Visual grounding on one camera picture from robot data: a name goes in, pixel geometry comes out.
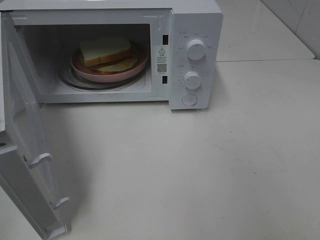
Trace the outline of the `round microwave door button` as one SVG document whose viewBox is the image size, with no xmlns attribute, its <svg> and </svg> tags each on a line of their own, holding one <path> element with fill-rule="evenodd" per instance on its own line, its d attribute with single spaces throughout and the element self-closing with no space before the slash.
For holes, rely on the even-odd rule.
<svg viewBox="0 0 320 240">
<path fill-rule="evenodd" d="M 181 101 L 185 106 L 191 107 L 196 105 L 198 98 L 194 94 L 186 94 Z"/>
</svg>

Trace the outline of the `sandwich with cheese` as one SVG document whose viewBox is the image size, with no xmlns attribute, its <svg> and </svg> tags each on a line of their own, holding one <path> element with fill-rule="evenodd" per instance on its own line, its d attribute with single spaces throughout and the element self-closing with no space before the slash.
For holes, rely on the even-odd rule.
<svg viewBox="0 0 320 240">
<path fill-rule="evenodd" d="M 129 40 L 107 36 L 79 43 L 82 60 L 87 68 L 103 74 L 114 74 L 131 69 L 138 57 Z"/>
</svg>

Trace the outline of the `pink plate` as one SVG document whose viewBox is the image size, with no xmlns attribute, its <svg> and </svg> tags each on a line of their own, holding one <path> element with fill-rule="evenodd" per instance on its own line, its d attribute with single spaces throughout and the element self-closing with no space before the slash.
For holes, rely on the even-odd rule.
<svg viewBox="0 0 320 240">
<path fill-rule="evenodd" d="M 132 43 L 132 55 L 124 59 L 91 67 L 85 66 L 81 51 L 76 50 L 70 58 L 75 73 L 95 83 L 115 83 L 127 80 L 141 73 L 148 63 L 148 50 L 138 43 Z"/>
</svg>

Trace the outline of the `white microwave door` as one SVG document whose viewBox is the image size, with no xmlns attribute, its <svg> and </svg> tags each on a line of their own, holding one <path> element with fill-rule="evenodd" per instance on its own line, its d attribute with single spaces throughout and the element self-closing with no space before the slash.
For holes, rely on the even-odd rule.
<svg viewBox="0 0 320 240">
<path fill-rule="evenodd" d="M 0 185 L 43 240 L 67 231 L 24 28 L 0 13 Z"/>
</svg>

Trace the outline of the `white warning label sticker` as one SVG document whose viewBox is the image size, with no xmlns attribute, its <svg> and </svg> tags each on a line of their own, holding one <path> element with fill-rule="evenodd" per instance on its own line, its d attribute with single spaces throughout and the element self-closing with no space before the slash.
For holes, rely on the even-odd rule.
<svg viewBox="0 0 320 240">
<path fill-rule="evenodd" d="M 167 45 L 155 46 L 155 70 L 157 74 L 168 72 L 169 47 Z"/>
</svg>

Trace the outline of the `white upper microwave knob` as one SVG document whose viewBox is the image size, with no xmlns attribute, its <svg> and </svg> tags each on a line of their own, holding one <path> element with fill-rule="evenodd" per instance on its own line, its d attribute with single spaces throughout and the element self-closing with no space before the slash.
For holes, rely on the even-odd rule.
<svg viewBox="0 0 320 240">
<path fill-rule="evenodd" d="M 207 44 L 204 38 L 193 37 L 185 43 L 187 57 L 190 60 L 198 61 L 206 55 Z"/>
</svg>

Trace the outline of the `white microwave oven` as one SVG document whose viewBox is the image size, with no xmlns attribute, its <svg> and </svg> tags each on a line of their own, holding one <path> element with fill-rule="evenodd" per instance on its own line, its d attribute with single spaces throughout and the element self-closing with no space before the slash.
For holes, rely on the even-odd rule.
<svg viewBox="0 0 320 240">
<path fill-rule="evenodd" d="M 212 92 L 215 61 L 223 14 L 214 0 L 3 0 L 0 12 L 13 13 L 37 77 L 39 104 L 165 101 L 173 110 L 205 109 Z M 72 67 L 71 55 L 83 40 L 123 36 L 149 52 L 143 81 L 114 90 L 81 90 L 63 83 L 57 73 Z M 187 56 L 186 42 L 194 37 L 206 42 L 200 60 Z M 156 72 L 155 47 L 169 48 L 168 70 Z M 195 71 L 202 83 L 197 89 L 184 84 Z M 197 97 L 185 106 L 183 96 Z"/>
</svg>

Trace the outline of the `glass microwave turntable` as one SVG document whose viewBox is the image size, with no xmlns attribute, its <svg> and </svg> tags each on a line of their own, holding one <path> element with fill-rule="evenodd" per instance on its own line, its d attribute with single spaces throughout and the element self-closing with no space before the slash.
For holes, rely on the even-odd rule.
<svg viewBox="0 0 320 240">
<path fill-rule="evenodd" d="M 116 82 L 93 82 L 79 76 L 72 67 L 63 67 L 57 72 L 57 77 L 70 87 L 86 90 L 86 91 L 103 91 L 114 90 L 117 88 L 126 88 L 133 86 L 136 83 L 144 81 L 145 74 L 149 71 L 148 67 L 145 67 L 138 74 L 121 81 Z"/>
</svg>

